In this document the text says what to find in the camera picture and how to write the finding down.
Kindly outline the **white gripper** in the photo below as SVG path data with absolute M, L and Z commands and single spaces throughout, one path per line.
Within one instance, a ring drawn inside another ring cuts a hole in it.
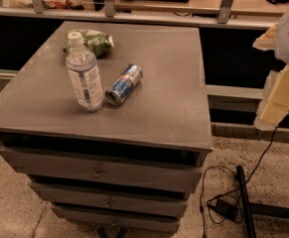
M 289 63 L 289 9 L 281 17 L 279 24 L 270 27 L 252 44 L 261 51 L 273 51 L 275 56 Z M 263 87 L 254 126 L 258 130 L 268 131 L 276 128 L 289 113 L 289 64 L 277 72 L 271 70 Z

